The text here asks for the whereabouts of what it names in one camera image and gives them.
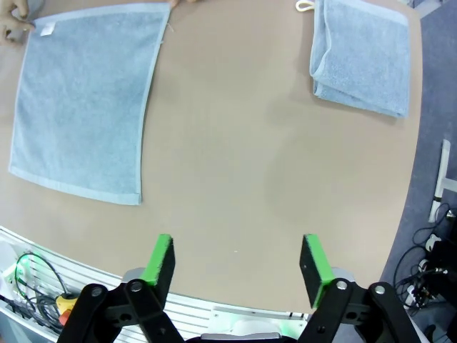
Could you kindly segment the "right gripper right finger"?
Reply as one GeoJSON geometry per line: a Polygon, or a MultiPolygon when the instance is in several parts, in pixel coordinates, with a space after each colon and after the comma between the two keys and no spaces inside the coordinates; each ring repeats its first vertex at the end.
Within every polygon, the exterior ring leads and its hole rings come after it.
{"type": "Polygon", "coordinates": [[[418,333],[395,289],[376,282],[367,289],[338,278],[317,235],[303,236],[299,266],[314,313],[299,342],[332,342],[341,324],[363,342],[417,342],[418,333]]]}

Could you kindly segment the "person's right hand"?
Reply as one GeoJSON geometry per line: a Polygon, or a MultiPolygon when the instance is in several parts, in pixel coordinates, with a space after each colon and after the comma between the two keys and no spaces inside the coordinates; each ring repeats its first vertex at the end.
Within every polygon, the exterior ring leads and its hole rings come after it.
{"type": "Polygon", "coordinates": [[[1,0],[1,45],[16,47],[21,45],[25,32],[35,29],[28,20],[30,11],[26,0],[1,0]]]}

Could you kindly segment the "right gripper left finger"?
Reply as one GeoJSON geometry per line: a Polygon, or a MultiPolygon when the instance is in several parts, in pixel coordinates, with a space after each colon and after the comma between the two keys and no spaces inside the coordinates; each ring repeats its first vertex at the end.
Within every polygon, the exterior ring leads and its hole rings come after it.
{"type": "Polygon", "coordinates": [[[86,285],[62,330],[63,342],[115,342],[124,327],[139,326],[147,342],[183,342],[165,313],[175,267],[174,241],[161,234],[141,276],[109,290],[86,285]]]}

